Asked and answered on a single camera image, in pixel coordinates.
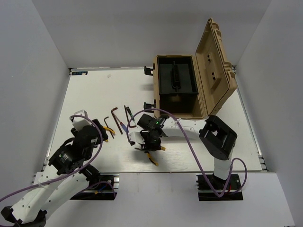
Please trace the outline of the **yellow black needle-nose pliers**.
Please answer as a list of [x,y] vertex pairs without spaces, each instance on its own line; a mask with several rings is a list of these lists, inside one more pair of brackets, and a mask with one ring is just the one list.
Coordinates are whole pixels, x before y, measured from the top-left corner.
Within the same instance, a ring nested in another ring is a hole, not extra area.
[[153,163],[155,166],[159,166],[159,163],[152,157],[151,152],[154,151],[165,151],[166,148],[163,146],[155,146],[155,147],[150,147],[150,146],[146,146],[146,145],[141,145],[139,148],[134,148],[135,150],[139,150],[142,151],[146,154],[147,158],[149,159],[149,161],[151,163]]

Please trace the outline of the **brown long hex key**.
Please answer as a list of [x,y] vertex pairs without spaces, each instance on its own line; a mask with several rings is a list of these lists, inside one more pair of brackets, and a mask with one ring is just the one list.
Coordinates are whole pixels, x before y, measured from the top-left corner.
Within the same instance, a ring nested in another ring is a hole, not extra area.
[[114,113],[114,111],[117,110],[117,109],[118,109],[117,107],[114,107],[114,108],[111,110],[111,114],[112,114],[112,117],[113,117],[113,119],[114,119],[114,121],[115,121],[117,127],[118,127],[118,130],[119,130],[120,134],[122,135],[123,132],[122,132],[122,129],[121,129],[121,127],[120,127],[120,123],[119,123],[119,121],[118,121],[118,119],[117,119],[117,117],[116,117],[116,115],[115,115],[115,113]]

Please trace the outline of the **tan plastic toolbox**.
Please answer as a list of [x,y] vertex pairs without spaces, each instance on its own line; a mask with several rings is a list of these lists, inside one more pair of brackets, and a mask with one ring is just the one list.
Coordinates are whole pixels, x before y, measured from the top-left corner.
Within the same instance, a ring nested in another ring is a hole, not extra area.
[[208,19],[195,54],[157,55],[145,75],[153,77],[153,103],[146,111],[165,110],[182,119],[215,115],[237,88],[219,25]]

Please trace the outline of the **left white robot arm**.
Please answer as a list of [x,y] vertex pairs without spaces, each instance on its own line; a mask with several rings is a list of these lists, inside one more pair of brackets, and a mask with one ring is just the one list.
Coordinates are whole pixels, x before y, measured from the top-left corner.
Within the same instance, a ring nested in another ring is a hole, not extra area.
[[51,214],[77,193],[99,186],[100,172],[91,165],[95,148],[108,140],[98,119],[74,115],[73,137],[67,139],[49,159],[36,184],[12,206],[2,209],[3,218],[14,227],[43,227]]

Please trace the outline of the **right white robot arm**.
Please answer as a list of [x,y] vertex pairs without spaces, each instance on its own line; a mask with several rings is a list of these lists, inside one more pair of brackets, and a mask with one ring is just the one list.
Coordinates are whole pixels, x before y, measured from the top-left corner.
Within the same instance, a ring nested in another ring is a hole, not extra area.
[[213,187],[222,190],[231,183],[229,171],[237,134],[219,117],[211,115],[206,120],[176,121],[165,115],[154,118],[143,114],[138,125],[142,128],[141,150],[146,153],[163,149],[162,137],[182,137],[185,133],[189,139],[201,140],[214,158],[214,172],[208,177]]

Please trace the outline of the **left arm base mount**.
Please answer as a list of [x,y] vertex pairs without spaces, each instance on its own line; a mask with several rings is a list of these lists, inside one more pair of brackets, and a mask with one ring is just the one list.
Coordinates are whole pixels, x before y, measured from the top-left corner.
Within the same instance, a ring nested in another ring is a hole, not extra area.
[[114,201],[118,194],[120,182],[119,174],[103,174],[93,182],[88,188],[70,198],[70,200],[80,201]]

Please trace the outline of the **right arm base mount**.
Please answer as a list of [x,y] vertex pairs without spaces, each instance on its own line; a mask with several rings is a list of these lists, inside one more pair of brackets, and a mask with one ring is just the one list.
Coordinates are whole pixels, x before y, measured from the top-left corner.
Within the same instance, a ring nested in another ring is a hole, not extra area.
[[[221,193],[223,191],[225,181],[221,180],[211,174],[206,175],[210,183],[213,185],[214,189]],[[207,184],[203,175],[196,176],[198,200],[199,201],[242,201],[243,195],[242,191],[239,190],[241,187],[240,178],[238,174],[232,174],[229,184],[222,197],[217,197],[211,190],[210,186]]]

